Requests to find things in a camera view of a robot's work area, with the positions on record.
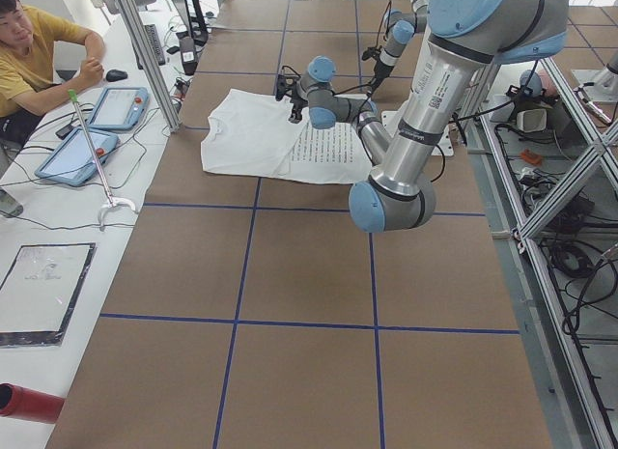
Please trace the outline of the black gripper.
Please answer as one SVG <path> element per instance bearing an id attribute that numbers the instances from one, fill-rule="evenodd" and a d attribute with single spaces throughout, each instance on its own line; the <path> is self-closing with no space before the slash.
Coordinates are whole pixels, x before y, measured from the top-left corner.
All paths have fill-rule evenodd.
<path id="1" fill-rule="evenodd" d="M 303 119 L 302 110 L 308 106 L 308 101 L 298 92 L 297 89 L 291 89 L 290 103 L 293 108 L 289 117 L 289 122 L 293 124 L 296 124 L 296 122 L 301 122 Z"/>
<path id="2" fill-rule="evenodd" d="M 376 62 L 374 65 L 374 75 L 370 81 L 367 95 L 371 98 L 376 92 L 376 85 L 380 85 L 389 76 L 389 66 L 383 62 Z"/>

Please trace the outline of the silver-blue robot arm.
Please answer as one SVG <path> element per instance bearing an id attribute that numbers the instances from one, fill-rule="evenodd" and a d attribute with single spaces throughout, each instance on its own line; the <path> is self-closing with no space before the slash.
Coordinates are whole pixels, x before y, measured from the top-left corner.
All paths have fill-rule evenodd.
<path id="1" fill-rule="evenodd" d="M 426 29 L 429 0 L 410 0 L 412 11 L 408 14 L 393 10 L 390 6 L 382 17 L 385 30 L 385 44 L 376 43 L 364 50 L 361 60 L 373 59 L 374 75 L 368 82 L 367 95 L 372 96 L 381 83 L 390 76 L 396 67 L 407 45 L 416 34 L 422 35 L 419 55 L 413 79 L 422 73 L 422 68 L 430 56 L 428 38 L 430 32 Z"/>
<path id="2" fill-rule="evenodd" d="M 368 233 L 425 224 L 435 193 L 424 166 L 437 146 L 473 74 L 489 64 L 538 61 L 558 53 L 567 37 L 569 0 L 410 0 L 409 14 L 385 15 L 389 39 L 376 57 L 371 84 L 378 87 L 395 67 L 415 32 L 428 50 L 395 133 L 389 134 L 367 98 L 335 96 L 335 67 L 316 57 L 302 75 L 281 74 L 276 98 L 289 96 L 290 122 L 308 112 L 312 127 L 347 123 L 356 131 L 373 167 L 350 191 L 357 227 Z"/>

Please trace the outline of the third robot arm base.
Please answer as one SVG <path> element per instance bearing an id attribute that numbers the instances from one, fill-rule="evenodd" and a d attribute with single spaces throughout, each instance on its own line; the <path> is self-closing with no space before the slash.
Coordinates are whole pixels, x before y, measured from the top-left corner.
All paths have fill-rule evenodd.
<path id="1" fill-rule="evenodd" d="M 600 70 L 572 70 L 577 93 L 585 102 L 617 101 L 617 53 Z"/>

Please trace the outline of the person's hand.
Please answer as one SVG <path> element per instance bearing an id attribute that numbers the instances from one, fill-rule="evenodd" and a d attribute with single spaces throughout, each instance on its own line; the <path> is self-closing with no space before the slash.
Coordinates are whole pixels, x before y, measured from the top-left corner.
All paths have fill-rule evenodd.
<path id="1" fill-rule="evenodd" d="M 104 68 L 99 59 L 91 57 L 83 60 L 78 78 L 88 86 L 98 84 L 104 76 Z"/>

